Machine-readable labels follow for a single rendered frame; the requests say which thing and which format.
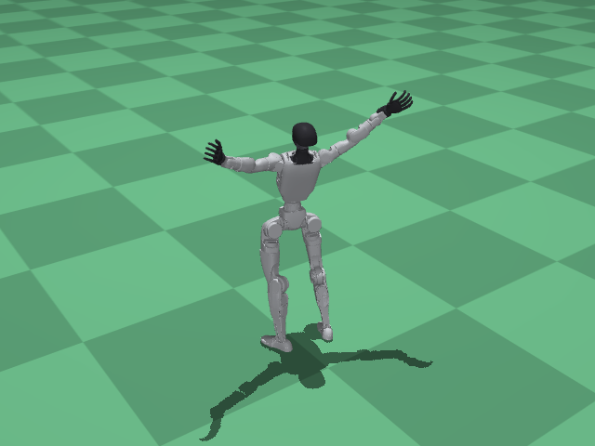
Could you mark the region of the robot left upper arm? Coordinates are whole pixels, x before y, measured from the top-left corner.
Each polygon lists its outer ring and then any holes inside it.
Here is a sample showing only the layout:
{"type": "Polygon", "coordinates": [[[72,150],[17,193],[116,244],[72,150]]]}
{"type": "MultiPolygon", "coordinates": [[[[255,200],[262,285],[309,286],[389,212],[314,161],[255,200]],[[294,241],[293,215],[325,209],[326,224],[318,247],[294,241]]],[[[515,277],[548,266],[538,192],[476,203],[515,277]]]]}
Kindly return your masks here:
{"type": "MultiPolygon", "coordinates": [[[[243,157],[244,159],[248,159],[251,157],[243,157]]],[[[282,157],[275,153],[275,152],[271,152],[268,157],[265,158],[260,158],[255,160],[256,162],[256,166],[253,170],[251,171],[245,171],[245,173],[256,173],[256,172],[262,172],[262,171],[272,171],[272,172],[279,172],[281,173],[283,167],[284,167],[284,162],[282,157]]]]}

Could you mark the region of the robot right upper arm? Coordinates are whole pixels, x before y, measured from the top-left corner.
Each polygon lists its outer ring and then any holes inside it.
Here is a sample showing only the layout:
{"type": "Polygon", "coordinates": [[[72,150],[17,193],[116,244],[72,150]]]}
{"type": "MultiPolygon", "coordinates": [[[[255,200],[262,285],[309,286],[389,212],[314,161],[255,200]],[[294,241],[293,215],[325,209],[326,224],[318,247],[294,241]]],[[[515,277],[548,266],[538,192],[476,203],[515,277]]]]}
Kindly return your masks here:
{"type": "Polygon", "coordinates": [[[348,151],[349,149],[351,149],[352,147],[354,147],[355,145],[357,145],[359,142],[353,143],[350,141],[350,134],[352,132],[356,131],[356,129],[352,128],[347,132],[347,139],[343,140],[343,141],[339,141],[337,143],[335,143],[334,145],[330,146],[329,150],[326,149],[321,149],[318,151],[318,155],[320,157],[320,161],[321,161],[321,168],[324,167],[325,165],[333,162],[338,156],[340,156],[341,154],[345,153],[346,151],[348,151]]]}

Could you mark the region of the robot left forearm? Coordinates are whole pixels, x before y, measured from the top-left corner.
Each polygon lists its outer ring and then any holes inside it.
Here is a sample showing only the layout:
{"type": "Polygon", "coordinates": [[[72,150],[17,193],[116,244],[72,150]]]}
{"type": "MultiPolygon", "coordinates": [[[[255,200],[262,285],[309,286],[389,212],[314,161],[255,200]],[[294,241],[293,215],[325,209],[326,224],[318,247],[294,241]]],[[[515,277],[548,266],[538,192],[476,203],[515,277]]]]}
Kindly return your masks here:
{"type": "Polygon", "coordinates": [[[255,168],[256,162],[253,158],[244,159],[242,157],[231,157],[225,155],[225,161],[221,167],[233,169],[236,172],[251,171],[255,168]]]}

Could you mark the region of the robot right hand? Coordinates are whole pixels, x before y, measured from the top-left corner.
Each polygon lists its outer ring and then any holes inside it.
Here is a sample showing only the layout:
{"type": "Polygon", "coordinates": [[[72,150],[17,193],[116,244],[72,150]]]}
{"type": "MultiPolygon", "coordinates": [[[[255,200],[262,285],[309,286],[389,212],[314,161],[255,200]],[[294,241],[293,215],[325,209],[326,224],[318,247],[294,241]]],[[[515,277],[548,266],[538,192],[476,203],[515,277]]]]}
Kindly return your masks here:
{"type": "Polygon", "coordinates": [[[377,113],[384,112],[384,113],[385,113],[385,115],[389,117],[389,116],[391,116],[391,114],[392,114],[392,113],[398,113],[398,112],[401,112],[401,111],[404,111],[404,110],[408,109],[408,108],[409,108],[409,107],[410,107],[410,106],[413,104],[413,100],[411,101],[412,97],[410,97],[410,98],[409,98],[409,96],[410,96],[410,93],[408,93],[408,94],[407,94],[407,96],[406,96],[404,99],[402,99],[402,98],[403,98],[403,96],[405,95],[405,93],[406,93],[406,90],[404,90],[404,92],[401,94],[401,96],[400,96],[400,97],[398,97],[397,99],[393,100],[393,99],[394,99],[394,97],[395,97],[395,96],[396,96],[396,94],[397,94],[397,92],[395,91],[395,92],[393,93],[393,95],[391,96],[391,98],[390,98],[390,102],[389,102],[387,105],[385,105],[385,106],[383,106],[383,107],[379,108],[379,109],[377,110],[377,113]],[[409,99],[408,99],[408,98],[409,98],[409,99]],[[401,100],[401,99],[402,99],[402,100],[401,100]],[[408,100],[407,100],[407,99],[408,99],[408,100]],[[400,100],[401,100],[401,101],[400,101],[400,100]],[[407,100],[407,101],[406,101],[406,100],[407,100]],[[406,101],[406,102],[405,102],[405,101],[406,101]],[[410,101],[411,101],[411,102],[410,102],[410,101]],[[409,103],[409,102],[410,102],[410,103],[409,103]],[[409,104],[408,104],[408,103],[409,103],[409,104]],[[401,105],[401,104],[402,104],[402,105],[401,105]],[[408,104],[408,105],[407,105],[407,104],[408,104]],[[406,106],[405,106],[405,105],[406,105],[406,106]]]}

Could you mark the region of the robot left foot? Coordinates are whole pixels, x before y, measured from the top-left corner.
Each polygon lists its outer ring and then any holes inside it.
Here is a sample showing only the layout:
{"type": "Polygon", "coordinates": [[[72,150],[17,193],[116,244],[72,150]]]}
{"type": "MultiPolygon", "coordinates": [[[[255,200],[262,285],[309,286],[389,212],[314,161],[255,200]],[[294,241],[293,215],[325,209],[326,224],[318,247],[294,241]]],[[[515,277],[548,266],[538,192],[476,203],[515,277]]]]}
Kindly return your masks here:
{"type": "MultiPolygon", "coordinates": [[[[279,335],[278,335],[279,338],[279,335]]],[[[282,340],[282,339],[281,339],[282,340]]],[[[278,348],[284,352],[290,352],[293,350],[292,343],[290,340],[284,338],[282,342],[276,340],[276,335],[263,335],[261,342],[271,348],[278,348]]]]}

